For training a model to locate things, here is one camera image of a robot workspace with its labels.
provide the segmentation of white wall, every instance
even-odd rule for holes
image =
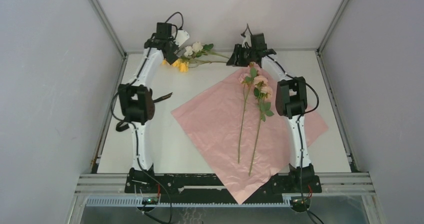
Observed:
[[[424,0],[351,0],[324,64],[388,223],[422,223]]]
[[[0,222],[63,223],[121,58],[88,0],[0,6]]]
[[[99,0],[126,51],[175,11],[184,15],[189,42],[232,50],[249,23],[270,48],[318,48],[342,0]],[[172,21],[180,26],[178,16]]]

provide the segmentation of pink tissue paper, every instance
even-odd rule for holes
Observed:
[[[251,91],[244,115],[240,164],[237,162],[244,102],[239,76],[248,70],[237,70],[172,111],[174,118],[238,204],[242,204],[290,161],[287,126],[284,117],[279,116],[275,108],[277,82],[265,70],[261,70],[274,92],[271,99],[274,116],[267,117],[260,126],[253,169],[248,176],[259,121],[259,110]],[[327,130],[326,123],[318,113],[305,116],[308,146]]]

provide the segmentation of white table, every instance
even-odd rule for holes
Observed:
[[[320,136],[308,149],[315,172],[350,172],[346,152],[331,108],[317,58],[313,51],[282,51],[277,53],[278,61],[286,70],[304,76],[320,96],[319,114],[328,125],[328,131]],[[142,55],[129,55],[122,79],[127,83],[140,64]],[[236,71],[237,67],[213,63],[180,73],[171,66],[160,66],[152,84],[153,98],[173,92],[170,99],[156,104],[151,120],[150,137],[153,151],[155,173],[213,173],[171,115],[171,111],[184,104],[197,94],[223,80]],[[316,103],[315,96],[308,89],[308,104]],[[119,101],[115,105],[115,114],[122,118]],[[131,132],[117,132],[118,121],[112,119],[103,151],[98,173],[128,173],[132,165]],[[288,172],[288,166],[281,172]]]

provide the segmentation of flower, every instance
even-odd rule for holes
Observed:
[[[273,89],[269,86],[263,86],[260,89],[260,92],[265,94],[265,100],[270,100],[273,96],[273,93],[274,93]]]
[[[181,65],[181,59],[175,60],[175,62],[172,64],[172,66],[179,68]]]
[[[253,85],[258,85],[260,82],[263,82],[262,85],[268,85],[268,79],[263,75],[258,75],[253,79]]]
[[[197,53],[197,52],[199,52],[202,49],[203,49],[203,45],[201,45],[200,42],[195,42],[193,44],[193,47],[192,47],[193,52]]]
[[[249,76],[248,73],[243,73],[240,75],[240,77],[238,78],[238,81],[240,81],[240,83],[243,83],[243,81],[245,80],[245,78]]]
[[[180,72],[187,72],[189,70],[189,63],[188,62],[181,62],[179,65]]]
[[[191,56],[192,54],[193,54],[193,48],[191,46],[187,46],[185,48],[184,56],[188,57],[188,56]]]

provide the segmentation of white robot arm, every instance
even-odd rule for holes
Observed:
[[[275,107],[278,114],[284,117],[290,133],[289,176],[296,188],[307,190],[313,180],[319,179],[309,158],[305,137],[305,114],[312,111],[306,111],[306,86],[310,85],[303,77],[293,77],[284,70],[275,60],[276,52],[267,48],[263,34],[252,35],[250,32],[250,35],[245,35],[246,31],[241,34],[243,43],[235,45],[227,65],[246,67],[253,61],[278,80]]]
[[[153,118],[156,102],[151,97],[152,79],[164,59],[170,64],[177,59],[174,52],[190,37],[184,30],[177,30],[173,35],[170,33],[170,24],[157,24],[156,34],[144,45],[143,58],[134,76],[127,84],[121,84],[118,88],[122,114],[125,116],[120,123],[129,123],[133,137],[132,167],[138,171],[152,171],[153,166],[148,121]]]
[[[284,73],[283,70],[275,62],[275,56],[266,56],[262,58],[262,68],[267,70],[271,76],[276,79],[278,82],[281,80],[290,81],[292,78],[287,76],[287,73]],[[294,168],[298,167],[307,167],[311,164],[309,154],[307,152],[306,137],[305,137],[305,126],[304,120],[305,116],[302,114],[292,116],[291,118],[284,118],[288,131],[290,133],[290,165]],[[301,166],[301,156],[303,151],[303,161]]]

